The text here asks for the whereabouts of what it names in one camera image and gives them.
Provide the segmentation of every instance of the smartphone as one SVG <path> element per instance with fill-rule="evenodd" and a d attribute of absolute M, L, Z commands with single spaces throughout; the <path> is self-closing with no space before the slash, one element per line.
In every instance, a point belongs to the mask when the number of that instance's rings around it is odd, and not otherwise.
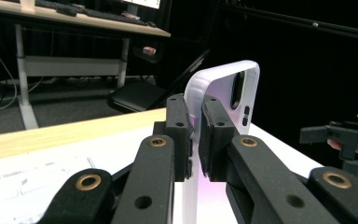
<path fill-rule="evenodd" d="M 216 197 L 225 197 L 224 185 L 210 185 L 207 178 L 200 175 L 200 158 L 198 146 L 200 141 L 201 105 L 205 95 L 217 98 L 230 116 L 240 134 L 247 134 L 252 120 L 255 103 L 255 94 L 260 76 L 260 67 L 253 61 L 240 61 L 228 63 L 204 70 L 194 74 L 188 81 L 185 90 L 185 100 L 194 126 L 192 135 L 193 161 L 192 176 L 183 184 L 183 211 L 184 223 L 197 223 L 197 204 L 199 200 L 211 203 Z"/>

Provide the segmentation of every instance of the office chair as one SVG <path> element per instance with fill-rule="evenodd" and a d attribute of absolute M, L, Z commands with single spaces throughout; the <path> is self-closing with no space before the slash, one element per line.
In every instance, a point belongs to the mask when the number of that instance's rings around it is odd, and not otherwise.
<path fill-rule="evenodd" d="M 132 82 L 112 91 L 107 103 L 110 107 L 122 113 L 132 113 L 158 108 L 171 96 L 178 86 L 191 77 L 202 64 L 209 50 L 206 49 L 172 84 L 163 89 L 148 82 Z"/>

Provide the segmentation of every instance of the screw hole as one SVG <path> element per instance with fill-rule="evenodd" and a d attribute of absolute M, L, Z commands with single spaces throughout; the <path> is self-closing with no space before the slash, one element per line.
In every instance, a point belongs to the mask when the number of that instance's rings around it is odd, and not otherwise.
<path fill-rule="evenodd" d="M 342 179 L 341 177 L 337 176 L 337 175 L 330 175 L 328 176 L 329 180 L 337 183 L 337 184 L 343 184 L 345 181 L 344 179 Z"/>
<path fill-rule="evenodd" d="M 253 138 L 242 138 L 241 143 L 246 147 L 255 147 L 257 142 Z"/>
<path fill-rule="evenodd" d="M 82 184 L 83 186 L 90 186 L 93 183 L 95 183 L 97 180 L 94 177 L 87 177 L 86 179 L 83 180 Z"/>
<path fill-rule="evenodd" d="M 149 196 L 141 196 L 135 200 L 135 207 L 146 209 L 152 205 L 152 199 Z"/>
<path fill-rule="evenodd" d="M 292 205 L 293 207 L 296 207 L 296 208 L 302 208 L 304 207 L 304 201 L 297 197 L 296 195 L 287 195 L 286 197 L 286 201 Z"/>
<path fill-rule="evenodd" d="M 167 141 L 163 138 L 153 138 L 149 141 L 149 145 L 152 147 L 163 147 L 167 144 Z"/>

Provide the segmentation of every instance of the gray carpet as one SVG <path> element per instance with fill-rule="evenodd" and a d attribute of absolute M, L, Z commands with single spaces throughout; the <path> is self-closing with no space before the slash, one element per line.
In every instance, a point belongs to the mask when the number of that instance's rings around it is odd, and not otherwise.
<path fill-rule="evenodd" d="M 99 77 L 63 78 L 42 82 L 30 92 L 30 102 L 39 127 L 119 115 L 120 113 L 110 108 L 106 102 L 107 94 L 116 85 L 112 78 Z M 10 86 L 7 97 L 11 97 L 13 92 L 14 89 Z M 7 98 L 0 106 L 9 102 L 10 98 Z M 11 106 L 0 110 L 0 133 L 22 130 L 24 125 L 16 100 Z"/>

